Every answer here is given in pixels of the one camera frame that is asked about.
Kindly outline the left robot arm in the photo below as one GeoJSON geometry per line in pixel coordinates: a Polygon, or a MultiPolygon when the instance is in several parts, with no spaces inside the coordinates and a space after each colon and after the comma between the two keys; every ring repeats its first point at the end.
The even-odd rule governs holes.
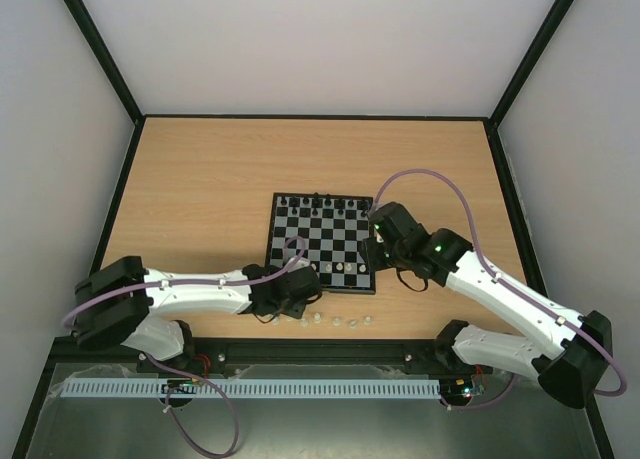
{"type": "Polygon", "coordinates": [[[76,285],[76,306],[63,324],[82,350],[122,345],[179,368],[195,354],[185,316],[299,319],[321,295],[318,275],[304,258],[294,257],[282,268],[250,264],[222,274],[176,274],[126,256],[76,285]]]}

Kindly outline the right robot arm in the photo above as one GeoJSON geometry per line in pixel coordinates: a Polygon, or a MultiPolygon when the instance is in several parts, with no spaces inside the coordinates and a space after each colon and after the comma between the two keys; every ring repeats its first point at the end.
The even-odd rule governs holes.
{"type": "Polygon", "coordinates": [[[479,258],[463,236],[429,233],[407,209],[390,202],[371,212],[372,237],[362,243],[373,270],[412,272],[460,293],[496,314],[516,335],[453,320],[437,338],[445,369],[486,365],[538,382],[561,404],[582,409],[593,396],[613,352],[612,325],[598,311],[583,315],[559,305],[479,258]]]}

